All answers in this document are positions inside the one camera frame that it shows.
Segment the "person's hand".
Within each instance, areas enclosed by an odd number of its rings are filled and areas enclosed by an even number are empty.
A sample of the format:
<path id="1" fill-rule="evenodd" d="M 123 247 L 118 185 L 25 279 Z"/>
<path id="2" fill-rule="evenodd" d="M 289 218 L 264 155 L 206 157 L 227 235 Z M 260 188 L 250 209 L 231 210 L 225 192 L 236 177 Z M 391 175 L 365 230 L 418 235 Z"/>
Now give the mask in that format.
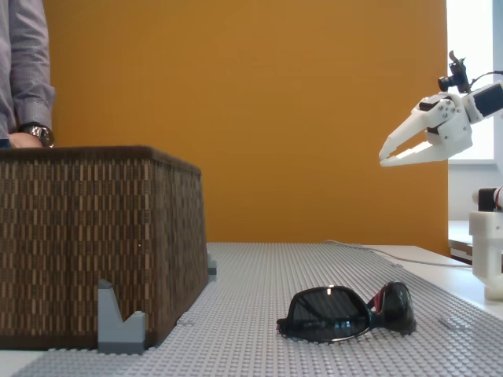
<path id="1" fill-rule="evenodd" d="M 9 142 L 13 148 L 42 148 L 42 142 L 34 135 L 13 133 L 9 135 Z"/>

